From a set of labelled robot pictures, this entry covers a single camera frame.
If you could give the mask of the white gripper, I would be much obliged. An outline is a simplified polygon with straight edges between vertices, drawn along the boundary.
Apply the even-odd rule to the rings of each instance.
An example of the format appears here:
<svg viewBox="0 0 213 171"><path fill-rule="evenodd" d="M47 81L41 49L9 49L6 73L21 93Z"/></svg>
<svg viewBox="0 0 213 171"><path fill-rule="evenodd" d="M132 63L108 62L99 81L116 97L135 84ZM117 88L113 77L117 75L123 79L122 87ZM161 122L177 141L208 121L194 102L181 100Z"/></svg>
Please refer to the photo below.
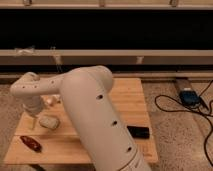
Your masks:
<svg viewBox="0 0 213 171"><path fill-rule="evenodd" d="M23 108L24 111L31 116L32 118L32 124L31 124L31 130L34 130L35 125L36 125L36 116L43 110L44 104L42 101L34 101L34 100L29 100L29 101L24 101L23 102Z"/></svg>

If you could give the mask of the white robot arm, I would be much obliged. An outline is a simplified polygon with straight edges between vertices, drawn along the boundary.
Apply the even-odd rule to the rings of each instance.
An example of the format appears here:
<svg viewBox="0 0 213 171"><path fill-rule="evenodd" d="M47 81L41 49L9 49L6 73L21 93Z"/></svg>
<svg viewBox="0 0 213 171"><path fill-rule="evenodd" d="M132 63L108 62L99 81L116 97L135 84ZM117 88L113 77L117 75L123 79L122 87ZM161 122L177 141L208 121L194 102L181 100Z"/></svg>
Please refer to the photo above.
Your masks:
<svg viewBox="0 0 213 171"><path fill-rule="evenodd" d="M151 171L109 97L112 87L112 72L92 66L44 79L28 72L10 92L31 115L42 111L44 95L58 94L96 171Z"/></svg>

